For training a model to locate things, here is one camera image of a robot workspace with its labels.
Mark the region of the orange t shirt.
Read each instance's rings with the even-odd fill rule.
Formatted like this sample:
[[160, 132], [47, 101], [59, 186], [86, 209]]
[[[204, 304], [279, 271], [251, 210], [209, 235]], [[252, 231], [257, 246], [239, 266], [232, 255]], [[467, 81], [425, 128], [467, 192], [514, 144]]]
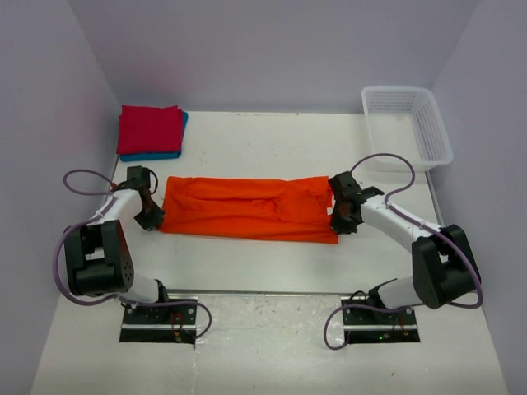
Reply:
[[336, 244], [326, 176], [220, 179], [170, 176], [161, 231], [265, 241]]

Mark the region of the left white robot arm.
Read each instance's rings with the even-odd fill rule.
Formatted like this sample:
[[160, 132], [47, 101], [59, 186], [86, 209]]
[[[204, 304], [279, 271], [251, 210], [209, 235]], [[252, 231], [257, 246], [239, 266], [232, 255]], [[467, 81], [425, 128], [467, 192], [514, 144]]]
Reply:
[[54, 280], [79, 305], [101, 304], [119, 298], [126, 304], [147, 306], [169, 301], [157, 279], [137, 274], [125, 239], [125, 226], [133, 221], [145, 231], [158, 231], [165, 212], [153, 200], [159, 181], [144, 166], [127, 168], [126, 179], [111, 183], [105, 200], [88, 220], [68, 227], [56, 254], [64, 252], [68, 283], [64, 285], [54, 264]]

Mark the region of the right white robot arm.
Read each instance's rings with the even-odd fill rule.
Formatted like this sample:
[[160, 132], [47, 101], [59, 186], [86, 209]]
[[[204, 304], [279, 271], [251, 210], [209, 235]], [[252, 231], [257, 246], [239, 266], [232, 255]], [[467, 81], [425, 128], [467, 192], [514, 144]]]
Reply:
[[424, 221], [392, 203], [380, 189], [362, 188], [350, 172], [330, 178], [329, 187], [335, 199], [330, 220], [333, 231], [350, 235], [358, 231], [359, 225], [366, 224], [389, 236], [411, 255], [410, 276], [370, 290], [375, 309], [481, 306], [481, 278], [468, 238], [460, 227], [441, 227]]

